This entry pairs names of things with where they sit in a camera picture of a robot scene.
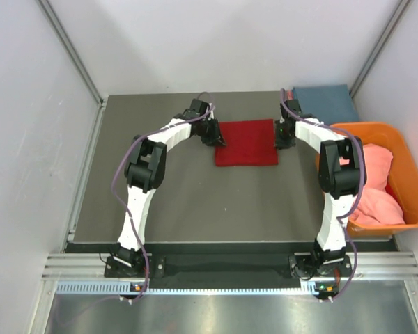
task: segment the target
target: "pink cloth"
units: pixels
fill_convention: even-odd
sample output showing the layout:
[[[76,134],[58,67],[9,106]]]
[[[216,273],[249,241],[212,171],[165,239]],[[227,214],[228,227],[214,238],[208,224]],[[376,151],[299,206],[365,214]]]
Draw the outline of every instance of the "pink cloth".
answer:
[[[362,225],[405,224],[403,210],[397,201],[385,191],[393,154],[374,144],[364,146],[367,183],[357,209],[350,218]]]

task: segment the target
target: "gray floor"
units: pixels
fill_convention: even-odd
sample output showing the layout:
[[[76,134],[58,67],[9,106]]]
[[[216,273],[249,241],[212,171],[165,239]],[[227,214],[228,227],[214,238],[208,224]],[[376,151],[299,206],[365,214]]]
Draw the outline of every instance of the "gray floor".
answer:
[[[328,333],[415,334],[403,282],[354,282],[333,304],[311,296],[145,296],[129,306],[102,296],[56,296],[46,334]]]
[[[116,241],[124,211],[110,191],[132,137],[183,112],[195,94],[110,96],[76,229],[76,242]],[[217,93],[220,122],[279,118],[279,93]],[[216,167],[214,150],[191,138],[167,156],[146,241],[311,241],[323,196],[315,152],[305,143],[279,152],[279,165]],[[125,180],[118,191],[127,198]]]

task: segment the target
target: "red towel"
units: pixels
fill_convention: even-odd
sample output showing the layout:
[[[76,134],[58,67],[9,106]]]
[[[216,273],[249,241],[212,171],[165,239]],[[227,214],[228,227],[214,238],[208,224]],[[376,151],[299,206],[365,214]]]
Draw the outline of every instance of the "red towel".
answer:
[[[221,122],[227,146],[215,146],[216,166],[269,166],[279,164],[274,147],[273,120]]]

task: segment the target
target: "orange laundry basket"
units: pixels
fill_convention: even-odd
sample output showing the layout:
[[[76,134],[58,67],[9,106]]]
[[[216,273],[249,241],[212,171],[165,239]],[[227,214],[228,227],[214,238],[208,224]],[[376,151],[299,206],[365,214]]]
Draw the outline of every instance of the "orange laundry basket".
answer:
[[[401,133],[379,122],[339,123],[333,126],[360,137],[364,145],[372,143],[392,152],[388,181],[404,212],[405,225],[367,226],[350,219],[349,233],[354,236],[390,235],[418,228],[418,169]]]

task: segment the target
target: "white wall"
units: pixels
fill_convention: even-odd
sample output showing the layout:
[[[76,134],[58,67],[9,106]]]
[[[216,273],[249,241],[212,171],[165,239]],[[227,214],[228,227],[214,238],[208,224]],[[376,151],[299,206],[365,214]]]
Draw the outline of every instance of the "white wall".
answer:
[[[398,0],[51,0],[103,95],[351,85]]]
[[[98,110],[34,0],[0,0],[0,333],[23,333]]]
[[[363,119],[400,129],[418,165],[418,0],[412,2],[355,103]],[[418,231],[400,234],[400,240],[418,261]]]

